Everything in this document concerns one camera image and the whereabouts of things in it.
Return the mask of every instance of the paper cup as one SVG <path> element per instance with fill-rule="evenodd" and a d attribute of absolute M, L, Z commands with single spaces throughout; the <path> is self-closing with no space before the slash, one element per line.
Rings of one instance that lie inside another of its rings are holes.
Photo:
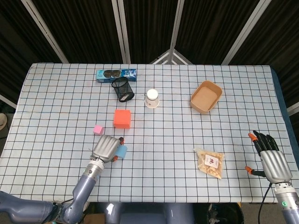
<path fill-rule="evenodd" d="M 148 108 L 156 108 L 160 103 L 158 98 L 158 91 L 155 89 L 148 90 L 144 102 Z"/>
<path fill-rule="evenodd" d="M 0 130 L 2 130 L 7 123 L 7 116 L 3 113 L 0 113 Z"/>

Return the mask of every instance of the label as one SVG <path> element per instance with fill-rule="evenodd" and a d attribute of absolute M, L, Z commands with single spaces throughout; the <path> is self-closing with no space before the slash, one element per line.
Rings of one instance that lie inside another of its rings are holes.
<path fill-rule="evenodd" d="M 210 155 L 206 155 L 205 165 L 218 168 L 218 164 L 219 164 L 219 159 Z"/>
<path fill-rule="evenodd" d="M 123 96 L 120 100 L 125 100 L 128 96 L 129 96 L 129 94 Z"/>

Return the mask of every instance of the red sponge block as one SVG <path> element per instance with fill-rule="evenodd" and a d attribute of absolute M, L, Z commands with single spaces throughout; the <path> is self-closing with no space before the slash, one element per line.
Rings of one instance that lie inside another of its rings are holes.
<path fill-rule="evenodd" d="M 114 121 L 115 128 L 130 128 L 131 126 L 131 111 L 130 110 L 115 110 Z"/>

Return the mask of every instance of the blue box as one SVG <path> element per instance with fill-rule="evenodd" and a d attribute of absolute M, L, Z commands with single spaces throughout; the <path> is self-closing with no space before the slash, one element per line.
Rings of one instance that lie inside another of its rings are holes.
<path fill-rule="evenodd" d="M 122 70 L 97 70 L 96 79 L 99 83 L 111 83 L 120 77 L 127 77 L 129 81 L 136 82 L 136 69 L 122 69 Z"/>

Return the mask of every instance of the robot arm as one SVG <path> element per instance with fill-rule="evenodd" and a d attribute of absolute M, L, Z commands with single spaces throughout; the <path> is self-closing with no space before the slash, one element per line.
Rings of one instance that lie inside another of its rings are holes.
<path fill-rule="evenodd" d="M 66 224 L 77 223 L 82 217 L 84 204 L 104 169 L 104 163 L 113 159 L 119 144 L 119 139 L 101 136 L 93 150 L 91 161 L 73 190 L 72 203 L 24 200 L 0 191 L 0 212 L 7 212 L 11 221 L 18 224 L 39 224 L 53 220 Z"/>
<path fill-rule="evenodd" d="M 299 223 L 299 197 L 296 190 L 289 182 L 292 174 L 285 156 L 279 151 L 275 140 L 267 135 L 254 131 L 249 134 L 261 158 L 264 171 L 255 171 L 249 167 L 246 170 L 258 176 L 266 177 L 275 184 L 274 193 L 278 200 L 287 224 Z"/>

